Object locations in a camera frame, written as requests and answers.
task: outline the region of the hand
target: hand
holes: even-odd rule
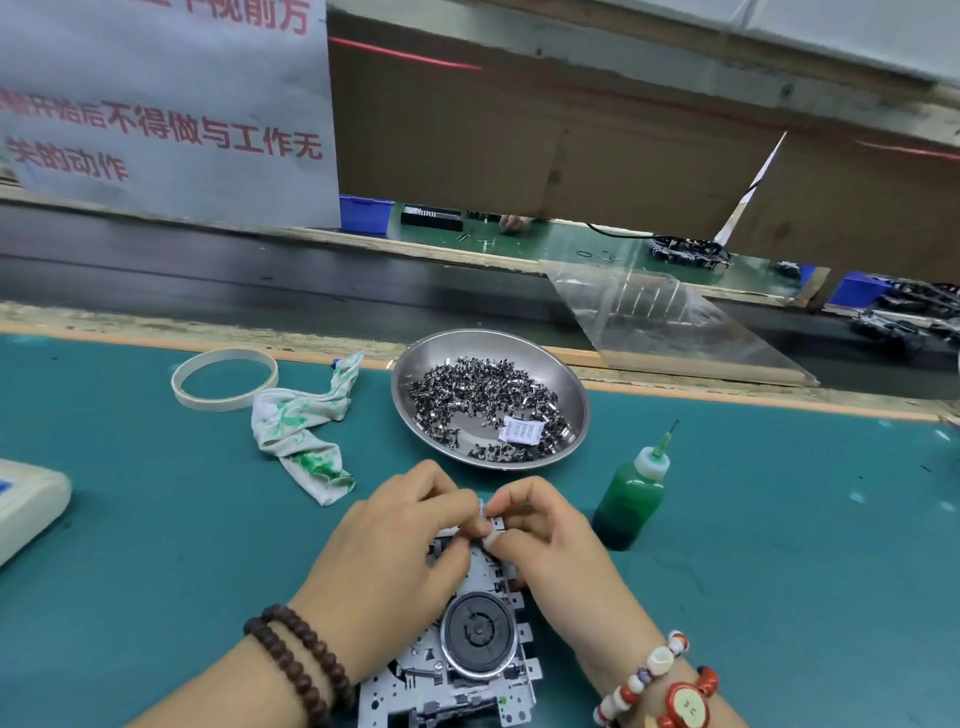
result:
[[[587,679],[608,692],[662,643],[586,517],[550,483],[528,477],[487,501],[506,531],[485,542],[513,562],[550,625],[569,644]]]
[[[453,526],[462,533],[427,567],[430,543]],[[477,495],[425,460],[350,507],[290,606],[359,683],[440,615],[467,576],[468,537],[491,530]]]
[[[520,232],[530,225],[531,220],[533,220],[532,217],[521,217],[520,215],[501,215],[500,231],[507,233]]]

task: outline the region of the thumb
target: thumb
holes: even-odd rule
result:
[[[427,576],[426,603],[432,617],[444,610],[446,603],[467,578],[469,569],[470,541],[465,536],[455,536]]]
[[[508,528],[491,533],[484,539],[484,548],[501,561],[511,562],[529,577],[550,546],[526,531]]]

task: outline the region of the green bottle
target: green bottle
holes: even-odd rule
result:
[[[655,448],[644,448],[616,469],[603,500],[593,514],[593,531],[604,546],[625,551],[663,501],[663,479],[670,468],[666,446],[677,422]]]

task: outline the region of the green-stained cloth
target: green-stained cloth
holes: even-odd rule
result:
[[[265,389],[253,400],[251,428],[257,445],[279,458],[287,473],[320,505],[345,496],[355,481],[344,470],[340,448],[316,437],[309,428],[344,419],[361,361],[363,352],[337,361],[325,395],[277,387]]]

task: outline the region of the white tape ring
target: white tape ring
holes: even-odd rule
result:
[[[183,391],[183,383],[186,378],[203,367],[216,364],[221,361],[232,361],[234,359],[245,359],[264,364],[270,368],[270,376],[259,387],[245,395],[238,397],[227,397],[222,400],[204,400],[193,395],[188,395]],[[204,412],[231,412],[234,409],[243,409],[253,404],[253,398],[265,389],[276,387],[276,381],[279,379],[279,372],[276,369],[276,360],[264,352],[257,349],[218,349],[215,352],[204,352],[197,354],[192,359],[187,359],[177,367],[174,375],[170,377],[170,386],[173,387],[174,396],[184,407],[190,409],[200,409]]]

